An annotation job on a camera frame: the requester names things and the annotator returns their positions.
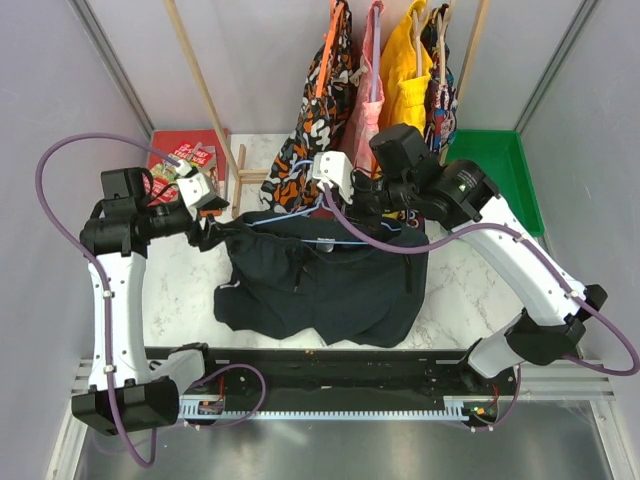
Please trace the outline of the blue wire hanger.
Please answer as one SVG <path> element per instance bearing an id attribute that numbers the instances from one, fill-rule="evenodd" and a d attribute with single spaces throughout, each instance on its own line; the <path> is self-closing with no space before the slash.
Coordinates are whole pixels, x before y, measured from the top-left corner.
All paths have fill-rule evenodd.
<path id="1" fill-rule="evenodd" d="M 324 253 L 372 250 L 365 235 L 378 243 L 408 246 L 409 229 L 393 219 L 380 216 L 351 218 L 349 205 L 336 190 L 320 191 L 309 207 L 293 213 L 246 212 L 237 224 L 251 234 L 301 244 Z"/>

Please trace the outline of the dark navy shorts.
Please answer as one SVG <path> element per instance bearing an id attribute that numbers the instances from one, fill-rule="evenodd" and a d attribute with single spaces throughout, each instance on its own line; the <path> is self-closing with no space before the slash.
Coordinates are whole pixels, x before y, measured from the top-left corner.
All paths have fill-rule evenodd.
<path id="1" fill-rule="evenodd" d="M 428 256 L 362 244 L 340 223 L 247 212 L 214 230 L 230 280 L 214 291 L 215 318 L 234 331 L 282 340 L 305 329 L 328 344 L 390 348 L 424 302 Z"/>

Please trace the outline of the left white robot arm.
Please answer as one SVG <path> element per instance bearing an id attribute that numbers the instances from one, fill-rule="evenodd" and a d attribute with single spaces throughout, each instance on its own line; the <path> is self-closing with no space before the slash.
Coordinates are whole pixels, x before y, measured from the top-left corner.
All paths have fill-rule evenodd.
<path id="1" fill-rule="evenodd" d="M 205 360 L 207 346 L 192 343 L 153 365 L 143 338 L 142 289 L 148 247 L 158 238 L 183 234 L 200 251 L 212 249 L 211 211 L 227 206 L 211 178 L 182 169 L 178 196 L 153 204 L 149 171 L 126 168 L 102 173 L 103 199 L 85 223 L 80 242 L 89 253 L 94 292 L 94 351 L 88 390 L 72 399 L 74 417 L 105 436 L 174 424 L 189 387 L 208 393 L 219 369 Z"/>

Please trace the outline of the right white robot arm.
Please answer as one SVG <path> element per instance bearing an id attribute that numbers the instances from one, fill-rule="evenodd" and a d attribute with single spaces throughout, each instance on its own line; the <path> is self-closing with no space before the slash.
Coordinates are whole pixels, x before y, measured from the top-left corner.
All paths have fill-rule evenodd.
<path id="1" fill-rule="evenodd" d="M 355 176 L 355 208 L 381 214 L 407 207 L 439 223 L 473 247 L 523 304 L 508 325 L 469 348 L 457 371 L 460 386 L 481 393 L 508 368 L 522 362 L 546 366 L 573 353 L 586 321 L 608 298 L 604 288 L 562 270 L 477 163 L 440 165 L 421 132 L 404 123 L 374 135 L 369 147 L 381 175 Z"/>

